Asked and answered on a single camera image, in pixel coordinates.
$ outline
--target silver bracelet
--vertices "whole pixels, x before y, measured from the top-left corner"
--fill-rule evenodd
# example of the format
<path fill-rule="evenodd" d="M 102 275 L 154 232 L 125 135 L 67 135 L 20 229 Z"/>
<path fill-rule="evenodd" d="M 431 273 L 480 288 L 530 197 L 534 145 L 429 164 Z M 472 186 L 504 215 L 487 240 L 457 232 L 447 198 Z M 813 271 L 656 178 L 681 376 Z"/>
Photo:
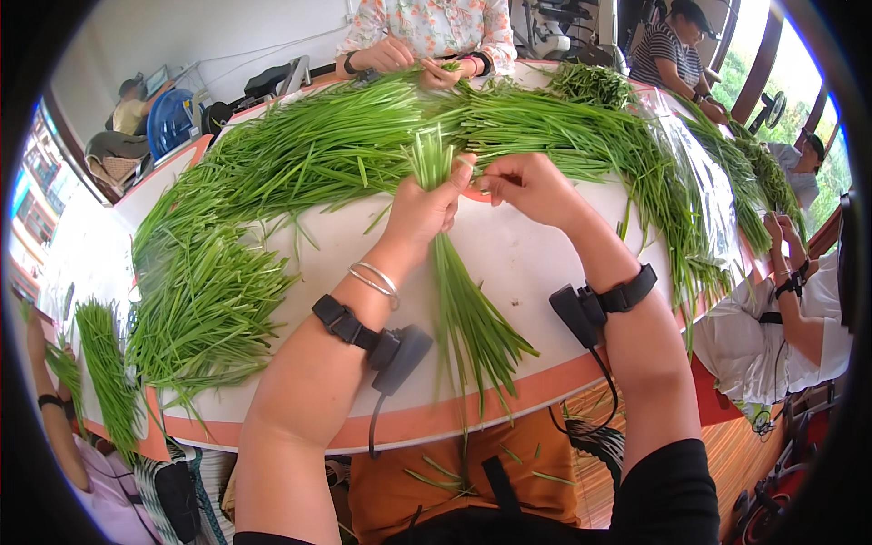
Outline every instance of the silver bracelet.
<path fill-rule="evenodd" d="M 371 281 L 369 278 L 365 278 L 363 275 L 354 270 L 355 267 L 360 266 L 364 269 L 369 269 L 373 273 L 375 273 L 378 277 L 382 279 L 382 281 L 387 284 L 388 289 L 382 288 L 375 282 Z M 351 273 L 352 276 L 357 278 L 360 282 L 366 284 L 367 286 L 377 290 L 378 292 L 385 294 L 386 296 L 391 298 L 391 310 L 396 310 L 399 308 L 399 293 L 397 293 L 397 286 L 394 285 L 393 281 L 387 277 L 385 273 L 376 269 L 372 265 L 367 262 L 358 261 L 356 263 L 352 263 L 348 268 L 348 272 Z"/>

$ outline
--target plastic bag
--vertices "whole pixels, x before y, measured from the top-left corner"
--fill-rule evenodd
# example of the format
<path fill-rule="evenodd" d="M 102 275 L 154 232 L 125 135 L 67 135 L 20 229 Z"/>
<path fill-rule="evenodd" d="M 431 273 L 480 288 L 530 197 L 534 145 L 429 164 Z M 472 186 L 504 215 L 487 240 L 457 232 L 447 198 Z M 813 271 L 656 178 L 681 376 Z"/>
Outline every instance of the plastic bag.
<path fill-rule="evenodd" d="M 732 187 L 723 169 L 709 157 L 685 124 L 672 115 L 660 92 L 639 93 L 636 115 L 649 121 L 649 131 L 664 153 L 676 158 L 674 191 L 680 192 L 696 227 L 695 255 L 688 259 L 729 269 L 740 262 Z"/>

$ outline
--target table surface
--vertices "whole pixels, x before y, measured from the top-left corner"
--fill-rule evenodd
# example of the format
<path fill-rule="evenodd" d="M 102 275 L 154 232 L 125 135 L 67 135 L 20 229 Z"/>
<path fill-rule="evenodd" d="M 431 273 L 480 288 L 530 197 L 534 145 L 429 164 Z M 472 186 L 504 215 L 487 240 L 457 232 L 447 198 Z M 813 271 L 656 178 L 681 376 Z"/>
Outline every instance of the table surface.
<path fill-rule="evenodd" d="M 514 78 L 530 88 L 542 86 L 548 81 L 546 76 L 524 63 L 518 64 Z M 673 111 L 684 112 L 671 97 L 652 87 L 637 85 L 637 92 L 650 99 L 664 99 Z M 230 124 L 262 115 L 263 108 L 258 106 L 237 114 Z M 203 138 L 178 152 L 112 210 L 111 217 L 118 232 L 113 234 L 113 246 L 103 253 L 112 254 L 109 261 L 113 267 L 127 267 L 129 270 L 129 242 L 122 249 L 119 247 L 119 237 L 129 241 L 130 235 L 163 191 L 174 183 L 178 174 L 199 160 L 207 143 L 208 139 Z M 580 182 L 576 190 L 609 223 L 617 224 L 623 219 L 627 194 L 617 177 L 602 184 Z M 538 358 L 525 356 L 518 365 L 514 377 L 518 397 L 506 396 L 511 416 L 518 417 L 536 411 L 603 380 L 594 358 L 569 334 L 548 304 L 548 296 L 567 283 L 576 287 L 584 284 L 584 270 L 569 240 L 557 229 L 534 223 L 510 206 L 491 208 L 486 198 L 477 194 L 469 196 L 472 198 L 460 199 L 451 240 L 473 280 L 484 281 L 482 291 L 496 309 L 542 353 Z M 299 270 L 304 280 L 288 290 L 286 300 L 273 315 L 275 322 L 287 324 L 276 331 L 280 338 L 276 340 L 275 347 L 309 315 L 311 305 L 339 282 L 348 264 L 359 259 L 380 237 L 386 218 L 370 234 L 363 233 L 390 200 L 389 195 L 379 194 L 356 201 L 332 214 L 321 214 L 324 207 L 315 207 L 301 215 L 300 223 L 317 242 L 320 250 L 315 250 L 300 237 L 299 262 L 294 259 L 296 233 L 293 228 L 279 228 L 267 240 L 269 250 L 278 251 L 280 257 L 290 258 L 288 272 Z M 94 225 L 92 228 L 107 227 Z M 260 226 L 253 229 L 259 232 Z M 642 248 L 644 234 L 639 227 L 634 205 L 625 242 L 631 251 L 639 254 L 642 262 L 651 264 L 660 279 L 656 289 L 670 300 L 671 282 L 666 247 L 662 237 L 654 237 L 652 228 L 647 237 L 649 243 Z M 763 262 L 749 259 L 750 252 L 746 250 L 746 245 L 743 246 L 739 260 L 745 270 L 741 273 L 733 271 L 736 282 L 741 281 L 742 275 L 759 280 L 767 274 L 767 267 Z M 99 282 L 103 275 L 81 276 L 75 299 L 84 299 L 93 293 L 106 301 L 121 301 L 120 307 L 126 306 L 132 282 L 115 282 L 112 286 L 100 287 L 93 283 Z M 414 323 L 432 334 L 430 314 L 425 304 L 432 286 L 433 280 L 427 266 L 415 270 L 400 292 L 403 304 L 391 316 L 388 327 Z M 701 316 L 706 309 L 699 310 Z M 677 317 L 676 322 L 677 327 L 683 327 L 683 318 Z M 80 352 L 76 341 L 74 335 L 73 348 Z M 605 359 L 604 348 L 598 350 Z M 399 391 L 385 401 L 376 429 L 378 449 L 411 446 L 462 433 L 456 370 L 453 364 L 450 371 L 441 367 L 436 351 L 431 350 Z M 104 430 L 99 404 L 92 385 L 89 385 L 91 380 L 86 370 L 83 376 L 86 425 L 100 433 Z M 351 414 L 330 444 L 328 453 L 356 453 L 367 449 L 371 413 L 378 399 L 378 392 L 370 388 L 373 377 L 374 373 L 370 373 L 364 379 Z M 255 375 L 242 385 L 205 391 L 194 398 L 194 408 L 204 420 L 208 433 L 199 422 L 190 419 L 183 408 L 173 407 L 164 411 L 167 434 L 179 442 L 234 451 L 258 380 L 259 376 Z M 478 418 L 479 395 L 475 386 L 468 386 L 467 393 L 468 429 L 493 426 L 510 418 L 497 401 L 493 387 L 485 392 L 483 419 Z M 158 395 L 154 389 L 147 389 L 146 399 L 153 411 L 157 411 Z M 162 395 L 162 403 L 171 399 L 167 393 Z M 145 417 L 140 419 L 138 435 L 143 454 L 157 460 L 167 458 L 163 436 L 152 421 Z"/>

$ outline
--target wooden floor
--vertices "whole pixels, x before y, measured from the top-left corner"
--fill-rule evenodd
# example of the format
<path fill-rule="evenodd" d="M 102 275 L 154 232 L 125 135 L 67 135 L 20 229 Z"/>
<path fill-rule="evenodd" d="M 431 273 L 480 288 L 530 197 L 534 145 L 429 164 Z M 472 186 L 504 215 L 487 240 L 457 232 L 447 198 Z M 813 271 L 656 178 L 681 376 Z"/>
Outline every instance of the wooden floor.
<path fill-rule="evenodd" d="M 618 390 L 618 408 L 609 427 L 626 430 L 623 401 Z M 570 415 L 602 422 L 611 413 L 612 398 L 608 385 L 602 382 L 567 402 Z M 732 505 L 742 490 L 753 489 L 766 476 L 781 454 L 783 430 L 778 427 L 761 440 L 745 419 L 736 419 L 703 428 L 703 441 L 708 453 L 709 471 L 718 488 L 720 536 L 724 539 L 732 527 Z M 583 528 L 608 528 L 614 499 L 611 473 L 599 459 L 576 451 L 578 487 L 578 517 Z"/>

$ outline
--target black cap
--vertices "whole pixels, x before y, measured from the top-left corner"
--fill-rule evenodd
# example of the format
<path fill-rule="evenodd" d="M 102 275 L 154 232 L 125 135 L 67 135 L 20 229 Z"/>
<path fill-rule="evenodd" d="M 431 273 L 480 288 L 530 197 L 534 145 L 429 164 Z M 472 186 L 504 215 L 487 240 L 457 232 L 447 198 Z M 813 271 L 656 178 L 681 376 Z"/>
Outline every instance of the black cap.
<path fill-rule="evenodd" d="M 134 81 L 132 79 L 126 80 L 123 84 L 121 84 L 121 87 L 119 87 L 118 96 L 123 97 L 124 95 L 127 94 L 128 91 L 130 91 L 131 89 L 136 87 L 136 85 L 137 85 L 136 81 Z"/>
<path fill-rule="evenodd" d="M 670 15 L 684 16 L 685 21 L 695 23 L 701 31 L 708 34 L 712 39 L 716 36 L 715 31 L 712 30 L 712 26 L 705 18 L 703 9 L 691 0 L 675 0 L 672 2 L 672 12 Z"/>
<path fill-rule="evenodd" d="M 806 142 L 812 145 L 818 154 L 818 159 L 823 161 L 827 156 L 827 149 L 823 146 L 823 140 L 817 134 L 809 132 L 805 127 L 802 127 L 802 134 L 806 137 Z"/>

